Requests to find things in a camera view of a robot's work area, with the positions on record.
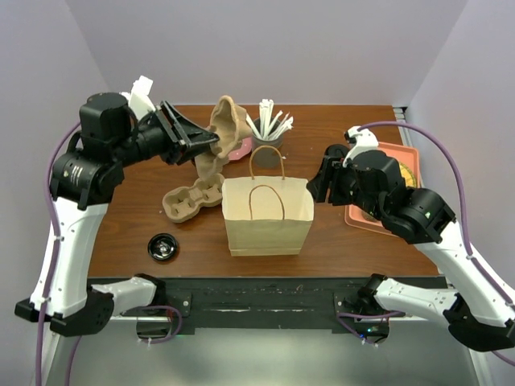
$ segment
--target black bottle cap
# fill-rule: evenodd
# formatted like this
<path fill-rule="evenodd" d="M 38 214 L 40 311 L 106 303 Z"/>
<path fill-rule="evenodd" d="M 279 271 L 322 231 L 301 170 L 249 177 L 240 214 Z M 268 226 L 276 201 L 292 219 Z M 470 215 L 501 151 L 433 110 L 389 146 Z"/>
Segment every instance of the black bottle cap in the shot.
<path fill-rule="evenodd" d="M 148 254 L 156 261 L 168 261 L 179 251 L 179 243 L 169 233 L 159 233 L 148 243 Z"/>

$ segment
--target pink tray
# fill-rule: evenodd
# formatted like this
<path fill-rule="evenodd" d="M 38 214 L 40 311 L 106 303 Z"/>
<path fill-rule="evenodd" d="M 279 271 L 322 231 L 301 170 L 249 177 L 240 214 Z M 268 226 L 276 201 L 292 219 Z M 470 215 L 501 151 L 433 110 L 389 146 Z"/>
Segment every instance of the pink tray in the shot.
<path fill-rule="evenodd" d="M 241 141 L 241 147 L 238 150 L 233 150 L 229 153 L 229 161 L 237 161 L 242 159 L 252 150 L 252 138 L 248 137 Z"/>
<path fill-rule="evenodd" d="M 417 149 L 408 146 L 379 142 L 379 150 L 384 151 L 386 155 L 393 157 L 408 166 L 410 170 L 413 171 L 415 178 L 417 179 L 417 183 L 420 186 L 420 160 L 418 158 Z M 395 235 L 392 235 L 390 231 L 383 228 L 381 221 L 366 220 L 363 217 L 361 209 L 354 205 L 345 207 L 345 223 L 351 227 L 362 228 L 395 237 Z"/>

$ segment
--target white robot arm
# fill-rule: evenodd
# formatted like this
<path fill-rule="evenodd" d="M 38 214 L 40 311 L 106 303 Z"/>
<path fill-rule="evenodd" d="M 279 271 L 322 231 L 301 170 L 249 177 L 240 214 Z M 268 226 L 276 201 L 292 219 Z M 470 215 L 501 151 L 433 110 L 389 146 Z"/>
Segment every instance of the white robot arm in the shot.
<path fill-rule="evenodd" d="M 131 94 L 97 94 L 81 106 L 82 129 L 51 173 L 50 191 L 60 223 L 57 262 L 52 264 L 56 238 L 51 226 L 38 283 L 28 299 L 16 304 L 18 316 L 37 322 L 44 310 L 52 331 L 78 336 L 96 334 L 111 316 L 126 310 L 166 304 L 164 282 L 144 274 L 87 286 L 97 232 L 115 187 L 124 179 L 124 167 L 156 155 L 170 165 L 181 165 L 209 151 L 219 139 L 166 101 L 153 106 L 147 96 L 150 86 L 151 80 L 143 77 Z M 82 148 L 76 147 L 79 139 Z M 49 271 L 50 291 L 44 296 Z"/>
<path fill-rule="evenodd" d="M 435 192 L 406 187 L 398 162 L 377 149 L 373 133 L 360 126 L 346 134 L 351 144 L 326 150 L 308 189 L 317 202 L 357 205 L 380 220 L 435 263 L 452 284 L 421 289 L 372 275 L 347 306 L 355 314 L 396 310 L 448 326 L 451 334 L 476 351 L 515 347 L 515 291 L 481 254 L 468 253 L 454 212 Z"/>

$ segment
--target rope handle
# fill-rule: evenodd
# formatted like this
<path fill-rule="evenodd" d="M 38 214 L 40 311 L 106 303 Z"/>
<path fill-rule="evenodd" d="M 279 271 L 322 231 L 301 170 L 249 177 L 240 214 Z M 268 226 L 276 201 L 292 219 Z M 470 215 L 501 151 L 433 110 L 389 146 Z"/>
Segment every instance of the rope handle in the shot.
<path fill-rule="evenodd" d="M 252 170 L 252 160 L 254 159 L 254 155 L 256 155 L 256 153 L 261 150 L 261 149 L 272 149 L 274 150 L 278 156 L 279 156 L 279 161 L 281 162 L 281 171 L 282 171 L 282 179 L 285 179 L 286 176 L 284 174 L 284 161 L 282 160 L 282 155 L 281 155 L 281 152 L 273 147 L 273 146 L 270 146 L 270 145 L 262 145 L 262 146 L 259 146 L 255 151 L 252 152 L 252 154 L 250 155 L 250 160 L 249 160 L 249 170 L 250 170 L 250 175 L 252 176 L 252 179 L 256 179 L 255 176 L 254 176 L 254 170 Z"/>
<path fill-rule="evenodd" d="M 258 189 L 259 187 L 269 187 L 270 189 L 272 189 L 272 191 L 274 191 L 275 195 L 277 196 L 277 198 L 279 199 L 279 202 L 281 203 L 281 209 L 282 209 L 282 219 L 284 220 L 285 218 L 285 215 L 284 215 L 284 202 L 282 201 L 282 198 L 281 196 L 279 195 L 279 193 L 277 193 L 277 191 L 275 189 L 273 189 L 270 185 L 265 185 L 265 184 L 262 184 L 262 185 L 257 185 L 256 187 L 253 187 L 252 188 L 252 191 L 250 191 L 249 193 L 249 210 L 250 210 L 250 219 L 253 220 L 253 213 L 252 213 L 252 194 L 253 192 Z"/>

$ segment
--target wooden table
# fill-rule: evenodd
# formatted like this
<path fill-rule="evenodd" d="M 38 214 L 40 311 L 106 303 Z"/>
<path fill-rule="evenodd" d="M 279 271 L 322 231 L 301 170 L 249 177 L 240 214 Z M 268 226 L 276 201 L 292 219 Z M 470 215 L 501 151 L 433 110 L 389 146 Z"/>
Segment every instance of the wooden table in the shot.
<path fill-rule="evenodd" d="M 246 106 L 252 117 L 257 106 Z M 323 152 L 333 143 L 344 143 L 343 132 L 353 125 L 393 120 L 389 106 L 276 106 L 295 117 L 295 128 L 284 137 L 286 175 L 311 179 Z M 183 106 L 179 110 L 202 126 L 209 122 L 212 106 Z M 374 130 L 380 141 L 401 143 L 398 129 Z M 226 178 L 249 175 L 249 158 L 229 163 Z M 272 175 L 279 170 L 260 170 Z M 202 208 L 183 224 L 173 224 L 161 201 L 170 190 L 191 186 L 196 180 L 191 163 L 167 166 L 159 158 L 126 169 L 126 180 L 117 188 L 98 233 L 89 275 L 128 277 L 148 273 L 156 277 L 178 276 L 304 276 L 351 277 L 371 273 L 387 275 L 435 275 L 435 266 L 414 247 L 396 237 L 349 227 L 343 207 L 315 205 L 315 219 L 303 246 L 294 257 L 231 257 L 221 206 Z M 146 251 L 149 239 L 160 232 L 174 235 L 178 256 L 158 263 Z"/>

